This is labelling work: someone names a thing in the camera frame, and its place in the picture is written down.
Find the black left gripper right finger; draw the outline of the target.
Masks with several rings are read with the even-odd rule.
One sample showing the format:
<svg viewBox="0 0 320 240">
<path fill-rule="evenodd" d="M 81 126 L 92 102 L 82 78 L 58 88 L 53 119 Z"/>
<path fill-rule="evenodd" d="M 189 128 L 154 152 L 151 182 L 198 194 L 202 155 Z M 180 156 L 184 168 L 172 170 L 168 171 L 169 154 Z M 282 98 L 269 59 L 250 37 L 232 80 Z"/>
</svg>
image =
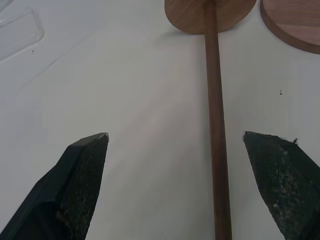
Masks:
<svg viewBox="0 0 320 240">
<path fill-rule="evenodd" d="M 320 238 L 320 167 L 276 135 L 243 135 L 259 193 L 286 240 Z"/>
</svg>

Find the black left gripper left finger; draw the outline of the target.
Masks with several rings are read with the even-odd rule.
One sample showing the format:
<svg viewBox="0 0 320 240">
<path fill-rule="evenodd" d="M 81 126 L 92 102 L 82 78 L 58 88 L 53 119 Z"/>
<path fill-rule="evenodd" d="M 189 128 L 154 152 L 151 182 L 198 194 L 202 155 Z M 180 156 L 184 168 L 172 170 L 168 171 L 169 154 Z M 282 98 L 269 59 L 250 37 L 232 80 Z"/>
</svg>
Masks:
<svg viewBox="0 0 320 240">
<path fill-rule="evenodd" d="M 84 240 L 100 193 L 109 135 L 82 138 L 33 186 L 2 240 Z"/>
</svg>

